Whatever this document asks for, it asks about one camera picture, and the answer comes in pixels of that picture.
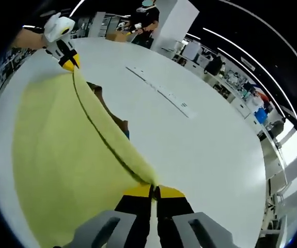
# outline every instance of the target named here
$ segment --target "cardboard box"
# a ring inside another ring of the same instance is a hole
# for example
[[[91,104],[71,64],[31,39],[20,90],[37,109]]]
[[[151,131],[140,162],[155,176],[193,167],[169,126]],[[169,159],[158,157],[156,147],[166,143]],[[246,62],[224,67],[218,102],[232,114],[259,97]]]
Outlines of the cardboard box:
[[[115,31],[110,34],[106,34],[106,39],[111,41],[126,42],[128,39],[127,32]]]

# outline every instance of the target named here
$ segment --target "white tabletop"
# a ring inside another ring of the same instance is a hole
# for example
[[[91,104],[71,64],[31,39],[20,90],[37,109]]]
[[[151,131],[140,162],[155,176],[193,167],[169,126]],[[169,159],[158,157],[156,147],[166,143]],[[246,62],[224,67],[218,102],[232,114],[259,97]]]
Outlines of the white tabletop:
[[[74,44],[83,76],[101,85],[110,110],[129,121],[131,143],[156,170],[161,184],[182,191],[193,210],[228,229],[237,246],[253,248],[265,206],[265,172],[259,139],[244,119],[200,78],[156,52],[101,38],[76,39]],[[126,66],[141,68],[197,116],[185,117]],[[37,243],[13,185],[15,114],[28,82],[64,72],[45,51],[38,51],[15,73],[0,98],[0,207],[28,247]],[[156,238],[148,245],[157,242]]]

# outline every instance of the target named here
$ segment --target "white pillar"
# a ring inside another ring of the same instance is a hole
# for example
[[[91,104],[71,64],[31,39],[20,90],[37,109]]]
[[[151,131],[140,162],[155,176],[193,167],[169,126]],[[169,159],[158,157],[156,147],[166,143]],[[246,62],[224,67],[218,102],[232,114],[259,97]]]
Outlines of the white pillar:
[[[99,32],[105,15],[106,12],[96,13],[96,16],[94,17],[90,30],[88,32],[88,37],[99,37]]]
[[[162,53],[161,47],[169,48],[182,41],[199,14],[188,0],[157,0],[160,11],[159,27],[154,32],[151,49]]]

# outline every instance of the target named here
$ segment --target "yellow towel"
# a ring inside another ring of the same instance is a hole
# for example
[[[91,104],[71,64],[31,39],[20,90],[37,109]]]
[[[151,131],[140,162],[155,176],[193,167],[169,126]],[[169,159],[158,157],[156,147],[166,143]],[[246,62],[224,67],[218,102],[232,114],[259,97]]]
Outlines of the yellow towel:
[[[41,247],[69,243],[74,230],[114,209],[124,190],[157,185],[78,70],[31,83],[13,138],[20,204]]]

